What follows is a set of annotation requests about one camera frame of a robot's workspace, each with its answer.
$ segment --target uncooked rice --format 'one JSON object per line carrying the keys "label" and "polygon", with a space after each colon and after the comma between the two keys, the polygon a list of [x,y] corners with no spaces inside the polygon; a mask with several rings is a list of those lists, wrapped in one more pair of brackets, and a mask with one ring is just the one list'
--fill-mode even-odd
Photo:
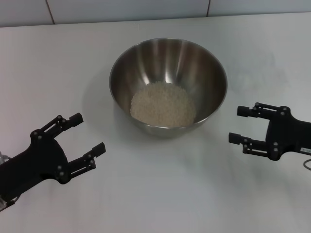
{"label": "uncooked rice", "polygon": [[147,84],[132,98],[131,116],[146,124],[162,127],[191,125],[196,110],[188,93],[172,83]]}

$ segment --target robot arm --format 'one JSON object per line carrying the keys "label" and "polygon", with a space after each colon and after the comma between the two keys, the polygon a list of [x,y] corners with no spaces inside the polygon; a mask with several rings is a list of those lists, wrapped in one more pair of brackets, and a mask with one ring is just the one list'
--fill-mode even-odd
{"label": "robot arm", "polygon": [[82,122],[80,113],[69,117],[69,120],[57,116],[30,134],[31,143],[24,152],[0,163],[0,211],[13,205],[15,198],[43,180],[54,179],[66,184],[72,178],[96,168],[94,157],[105,153],[104,143],[68,162],[64,151],[55,140],[61,132]]}
{"label": "robot arm", "polygon": [[238,116],[270,120],[266,141],[229,133],[229,142],[242,144],[243,153],[268,157],[274,161],[289,151],[311,155],[311,123],[295,119],[289,107],[256,103],[252,109],[239,106]]}

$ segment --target table surface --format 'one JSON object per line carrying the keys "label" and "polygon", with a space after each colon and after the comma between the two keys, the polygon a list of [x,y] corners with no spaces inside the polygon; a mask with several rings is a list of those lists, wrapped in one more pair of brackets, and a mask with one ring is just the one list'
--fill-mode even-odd
{"label": "table surface", "polygon": [[[0,29],[0,150],[14,156],[55,116],[84,123],[58,136],[69,161],[100,142],[97,168],[66,185],[47,180],[0,213],[4,233],[309,233],[307,155],[277,162],[242,153],[234,132],[264,140],[268,121],[238,105],[287,105],[311,121],[311,13]],[[211,51],[227,97],[202,127],[160,140],[114,105],[108,79],[132,45],[182,38]]]}

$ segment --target stainless steel bowl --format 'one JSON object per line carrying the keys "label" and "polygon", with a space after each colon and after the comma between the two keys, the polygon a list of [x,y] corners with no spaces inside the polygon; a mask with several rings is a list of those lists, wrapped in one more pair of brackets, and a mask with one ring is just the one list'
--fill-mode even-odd
{"label": "stainless steel bowl", "polygon": [[[192,125],[159,127],[131,117],[134,94],[156,81],[173,83],[190,94],[197,112]],[[169,38],[147,40],[125,51],[112,67],[109,84],[113,99],[136,126],[163,137],[202,125],[223,103],[227,91],[225,71],[213,54],[190,41]]]}

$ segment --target white tile wall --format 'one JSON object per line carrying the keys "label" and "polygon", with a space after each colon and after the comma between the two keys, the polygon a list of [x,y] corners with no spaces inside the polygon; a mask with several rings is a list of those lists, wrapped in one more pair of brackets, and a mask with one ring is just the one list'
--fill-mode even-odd
{"label": "white tile wall", "polygon": [[311,11],[311,0],[211,0],[208,16]]}
{"label": "white tile wall", "polygon": [[45,0],[0,0],[0,27],[52,24]]}
{"label": "white tile wall", "polygon": [[208,0],[48,0],[58,23],[205,17]]}

